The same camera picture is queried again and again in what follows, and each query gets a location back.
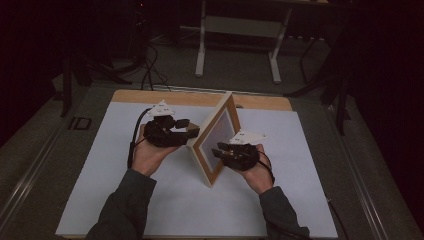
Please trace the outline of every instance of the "black cable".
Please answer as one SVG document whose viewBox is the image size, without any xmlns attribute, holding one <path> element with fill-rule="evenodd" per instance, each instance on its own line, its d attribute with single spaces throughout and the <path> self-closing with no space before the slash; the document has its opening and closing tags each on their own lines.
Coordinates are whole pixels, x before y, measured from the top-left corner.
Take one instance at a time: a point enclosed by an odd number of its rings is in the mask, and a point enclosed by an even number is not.
<svg viewBox="0 0 424 240">
<path fill-rule="evenodd" d="M 264 155 L 266 157 L 266 159 L 268 159 L 269 166 L 266 165 L 265 163 L 263 163 L 260 159 L 258 159 L 258 163 L 261 164 L 262 166 L 264 166 L 266 170 L 268 170 L 269 174 L 271 175 L 272 183 L 274 184 L 275 177 L 274 177 L 274 174 L 272 173 L 271 160 L 269 160 L 269 157 L 264 152 L 258 151 L 258 153 L 261 153 L 262 155 Z"/>
<path fill-rule="evenodd" d="M 148 76 L 150 76 L 150 71 L 151 71 L 151 69 L 152 69 L 153 65 L 156 63 L 156 60 L 157 60 L 157 58 L 158 58 L 158 51 L 156 50 L 156 48 L 154 48 L 154 47 L 153 47 L 153 46 L 151 46 L 150 44 L 148 45 L 148 47 L 152 48 L 152 49 L 155 51 L 155 57 L 154 57 L 153 61 L 151 62 L 150 66 L 149 66 L 148 61 L 146 61 L 147 71 L 144 73 L 143 79 L 142 79 L 142 81 L 141 81 L 141 90 L 143 90 L 144 81 L 146 80 L 146 78 L 147 78 Z"/>
<path fill-rule="evenodd" d="M 132 141 L 130 143 L 130 149 L 129 149 L 129 153 L 128 153 L 128 160 L 127 160 L 127 167 L 131 168 L 132 166 L 132 161 L 133 161 L 133 157 L 134 157 L 134 148 L 140 144 L 142 141 L 144 141 L 145 138 L 143 138 L 141 141 L 139 141 L 138 143 L 136 143 L 136 138 L 137 138 L 137 133 L 138 133 L 138 129 L 140 127 L 140 123 L 141 123 L 141 119 L 143 119 L 144 115 L 146 115 L 146 113 L 152 108 L 147 108 L 146 110 L 144 110 L 140 116 L 137 119 L 137 123 L 135 125 L 135 129 L 134 129 L 134 134 L 133 134 L 133 138 Z"/>
<path fill-rule="evenodd" d="M 171 88 L 169 88 L 169 86 L 168 86 L 168 84 L 167 84 L 167 82 L 168 82 L 168 77 L 165 75 L 165 74 L 162 74 L 162 73 L 160 73 L 157 69 L 156 69 L 156 67 L 155 66 L 153 66 L 152 65 L 152 68 L 151 69 L 153 69 L 153 72 L 155 72 L 156 73 L 156 75 L 158 76 L 158 78 L 160 79 L 160 81 L 161 81 L 161 83 L 158 83 L 158 84 L 163 84 L 163 85 L 165 85 L 165 87 L 166 88 L 168 88 L 168 91 L 170 91 L 170 92 L 172 92 L 171 91 Z"/>
<path fill-rule="evenodd" d="M 345 226 L 342 223 L 342 220 L 339 216 L 339 214 L 336 211 L 336 208 L 334 207 L 333 203 L 331 203 L 331 198 L 327 197 L 327 195 L 324 193 L 325 197 L 327 198 L 328 205 L 330 206 L 331 210 L 333 210 L 334 215 L 336 215 L 337 221 L 340 223 L 340 227 L 342 228 L 343 234 L 345 235 L 346 240 L 349 240 L 349 236 L 347 235 L 347 231 Z"/>
</svg>

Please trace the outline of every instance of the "desk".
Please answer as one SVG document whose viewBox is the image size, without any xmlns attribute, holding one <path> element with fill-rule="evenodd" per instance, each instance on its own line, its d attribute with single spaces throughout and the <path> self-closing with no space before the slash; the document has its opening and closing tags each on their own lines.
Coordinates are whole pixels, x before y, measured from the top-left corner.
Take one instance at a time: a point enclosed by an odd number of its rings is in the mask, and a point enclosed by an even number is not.
<svg viewBox="0 0 424 240">
<path fill-rule="evenodd" d="M 165 99 L 176 110 L 176 118 L 184 116 L 199 123 L 221 96 L 117 91 L 56 234 L 81 238 L 97 221 L 107 196 L 116 189 L 126 170 L 128 143 L 140 111 Z M 290 111 L 289 101 L 281 97 L 241 95 L 236 95 L 235 101 L 244 107 L 238 109 L 242 127 L 268 131 L 269 138 L 262 143 L 271 158 L 276 185 L 284 189 L 298 213 L 299 224 L 308 226 L 311 236 L 336 238 L 303 130 L 297 114 Z M 168 156 L 152 178 L 158 184 L 149 205 L 145 237 L 266 236 L 258 197 L 234 171 L 225 168 L 215 185 L 209 188 L 187 149 L 180 148 Z"/>
<path fill-rule="evenodd" d="M 206 11 L 207 0 L 202 0 L 201 8 L 201 21 L 200 21 L 200 44 L 199 52 L 197 55 L 196 62 L 196 71 L 195 75 L 197 77 L 203 76 L 203 68 L 205 62 L 205 37 L 206 32 L 217 32 L 217 33 L 227 33 L 227 34 L 238 34 L 238 35 L 248 35 L 248 36 L 258 36 L 258 37 L 267 37 L 275 38 L 275 46 L 272 51 L 268 53 L 271 73 L 274 83 L 281 83 L 280 72 L 277 63 L 277 55 L 280 51 L 282 41 L 285 37 L 287 26 L 292 15 L 293 8 L 299 6 L 321 6 L 321 7 L 345 7 L 346 4 L 335 4 L 329 3 L 327 0 L 271 0 L 271 1 L 258 1 L 258 6 L 269 5 L 272 6 L 285 6 L 286 9 L 282 11 L 280 21 L 261 21 L 261 20 L 252 20 L 252 19 L 243 19 L 243 18 L 233 18 L 233 17 L 222 17 L 210 15 Z M 227 0 L 226 2 L 232 3 L 237 2 L 241 3 L 242 1 L 231 1 Z M 251 1 L 245 1 L 245 4 L 254 5 Z"/>
</svg>

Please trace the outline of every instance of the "wooden frame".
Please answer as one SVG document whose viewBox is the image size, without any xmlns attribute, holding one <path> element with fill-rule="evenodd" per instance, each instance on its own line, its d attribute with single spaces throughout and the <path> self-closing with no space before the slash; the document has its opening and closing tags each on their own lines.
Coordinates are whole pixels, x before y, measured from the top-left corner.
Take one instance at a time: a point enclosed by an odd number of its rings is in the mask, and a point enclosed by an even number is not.
<svg viewBox="0 0 424 240">
<path fill-rule="evenodd" d="M 240 121 L 232 92 L 227 92 L 200 126 L 199 136 L 187 142 L 209 187 L 212 187 L 224 167 L 221 160 L 213 156 L 212 148 L 216 149 L 218 142 L 228 142 L 239 130 Z"/>
</svg>

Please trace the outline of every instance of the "white tabletop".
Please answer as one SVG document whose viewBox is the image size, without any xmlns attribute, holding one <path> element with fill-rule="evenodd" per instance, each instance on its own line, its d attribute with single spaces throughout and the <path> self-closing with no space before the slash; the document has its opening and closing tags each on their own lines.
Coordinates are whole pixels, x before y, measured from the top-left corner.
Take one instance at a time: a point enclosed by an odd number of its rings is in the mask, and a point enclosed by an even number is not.
<svg viewBox="0 0 424 240">
<path fill-rule="evenodd" d="M 64 210 L 56 234 L 84 237 L 97 222 L 125 171 L 128 146 L 139 114 L 151 104 L 112 102 Z M 200 125 L 211 107 L 172 106 L 175 119 Z M 264 133 L 275 185 L 281 186 L 311 237 L 337 232 L 296 112 L 238 109 L 242 129 Z M 147 116 L 142 122 L 151 120 Z M 145 237 L 264 237 L 265 221 L 256 193 L 224 168 L 212 188 L 189 151 L 181 147 L 152 175 L 158 183 Z"/>
</svg>

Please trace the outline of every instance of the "sleeve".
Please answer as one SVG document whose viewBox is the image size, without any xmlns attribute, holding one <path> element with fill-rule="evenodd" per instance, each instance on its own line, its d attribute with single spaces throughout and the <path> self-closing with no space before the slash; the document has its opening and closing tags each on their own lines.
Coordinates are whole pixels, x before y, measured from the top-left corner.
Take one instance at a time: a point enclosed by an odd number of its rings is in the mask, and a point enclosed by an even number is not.
<svg viewBox="0 0 424 240">
<path fill-rule="evenodd" d="M 156 181 L 128 169 L 85 239 L 142 239 Z"/>
<path fill-rule="evenodd" d="M 269 239 L 310 239 L 309 229 L 299 226 L 296 212 L 280 187 L 260 194 L 259 200 Z"/>
</svg>

